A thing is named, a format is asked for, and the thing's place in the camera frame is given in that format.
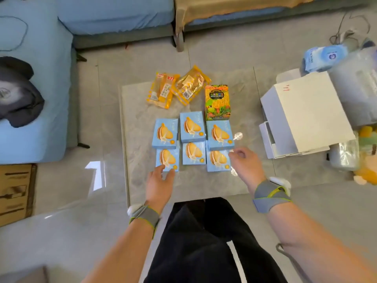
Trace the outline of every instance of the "gray logo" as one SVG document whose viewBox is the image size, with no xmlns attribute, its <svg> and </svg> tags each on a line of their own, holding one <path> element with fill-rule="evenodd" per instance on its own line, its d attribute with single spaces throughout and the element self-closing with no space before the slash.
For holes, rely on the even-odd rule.
<svg viewBox="0 0 377 283">
<path fill-rule="evenodd" d="M 6 88 L 0 87 L 0 98 L 9 98 L 11 92 Z"/>
</svg>

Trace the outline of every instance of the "hand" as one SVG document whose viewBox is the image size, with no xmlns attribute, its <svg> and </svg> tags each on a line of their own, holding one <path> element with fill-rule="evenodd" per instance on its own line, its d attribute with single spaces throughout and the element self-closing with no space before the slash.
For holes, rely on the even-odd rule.
<svg viewBox="0 0 377 283">
<path fill-rule="evenodd" d="M 153 172 L 148 174 L 147 188 L 146 188 L 146 201 L 144 205 L 148 205 L 154 209 L 158 214 L 161 214 L 165 205 L 169 201 L 173 192 L 173 182 L 175 171 L 171 169 L 166 179 L 163 180 L 162 172 L 165 165 L 158 166 Z"/>
<path fill-rule="evenodd" d="M 230 152 L 229 158 L 232 167 L 247 185 L 250 194 L 254 196 L 257 186 L 266 180 L 262 162 L 259 160 L 258 155 L 249 148 L 240 147 Z"/>
</svg>

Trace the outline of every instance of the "cookie image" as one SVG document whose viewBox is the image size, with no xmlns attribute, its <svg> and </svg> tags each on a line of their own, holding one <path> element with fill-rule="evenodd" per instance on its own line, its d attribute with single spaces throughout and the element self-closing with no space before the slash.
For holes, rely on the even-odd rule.
<svg viewBox="0 0 377 283">
<path fill-rule="evenodd" d="M 227 162 L 227 157 L 225 157 L 219 151 L 212 151 L 210 152 L 210 160 L 211 160 L 212 165 L 215 165 L 216 167 L 220 167 L 222 164 L 225 164 Z"/>
<path fill-rule="evenodd" d="M 195 132 L 199 132 L 201 130 L 200 126 L 192 121 L 190 117 L 186 118 L 184 128 L 186 133 L 189 133 L 190 135 L 195 135 Z"/>
<path fill-rule="evenodd" d="M 229 139 L 229 134 L 223 131 L 217 125 L 213 126 L 211 133 L 212 133 L 212 138 L 222 144 L 224 144 L 224 140 Z"/>
<path fill-rule="evenodd" d="M 186 156 L 195 161 L 196 158 L 202 157 L 203 153 L 194 143 L 188 143 L 186 145 Z"/>
<path fill-rule="evenodd" d="M 160 153 L 160 163 L 165 165 L 165 168 L 168 168 L 170 165 L 175 164 L 175 157 L 169 150 L 162 150 Z"/>
<path fill-rule="evenodd" d="M 164 123 L 157 130 L 157 138 L 163 142 L 173 138 L 173 133 L 165 126 Z"/>
</svg>

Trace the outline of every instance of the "blue box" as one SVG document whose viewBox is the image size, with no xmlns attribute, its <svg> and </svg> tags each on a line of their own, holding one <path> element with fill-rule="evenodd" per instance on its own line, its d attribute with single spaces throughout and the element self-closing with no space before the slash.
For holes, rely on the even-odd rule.
<svg viewBox="0 0 377 283">
<path fill-rule="evenodd" d="M 174 150 L 177 146 L 178 119 L 156 119 L 152 147 Z"/>
<path fill-rule="evenodd" d="M 174 169 L 176 172 L 179 171 L 179 152 L 180 145 L 179 141 L 176 143 L 176 148 L 174 150 L 167 149 L 157 149 L 156 153 L 156 167 L 165 165 L 163 169 L 164 172 L 168 172 Z"/>
<path fill-rule="evenodd" d="M 230 171 L 230 159 L 229 159 L 229 151 L 210 151 L 208 148 L 208 141 L 206 141 L 207 145 L 207 171 L 208 172 L 221 172 L 221 171 Z"/>
<path fill-rule="evenodd" d="M 208 147 L 210 151 L 234 148 L 229 120 L 207 121 Z"/>
<path fill-rule="evenodd" d="M 205 141 L 203 112 L 183 112 L 179 117 L 182 143 Z"/>
<path fill-rule="evenodd" d="M 183 165 L 205 165 L 205 141 L 183 143 L 182 162 Z"/>
</svg>

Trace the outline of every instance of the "person's left hand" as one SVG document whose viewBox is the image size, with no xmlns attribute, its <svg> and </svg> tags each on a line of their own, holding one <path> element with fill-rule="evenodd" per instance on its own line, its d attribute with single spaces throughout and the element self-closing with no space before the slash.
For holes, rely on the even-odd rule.
<svg viewBox="0 0 377 283">
<path fill-rule="evenodd" d="M 175 171 L 171 169 L 167 173 L 166 179 L 163 180 L 162 172 L 164 168 L 165 165 L 158 166 L 153 172 L 148 174 L 147 188 L 145 191 L 146 201 L 144 205 L 148 205 L 158 212 L 158 214 L 162 213 L 173 192 Z"/>
</svg>

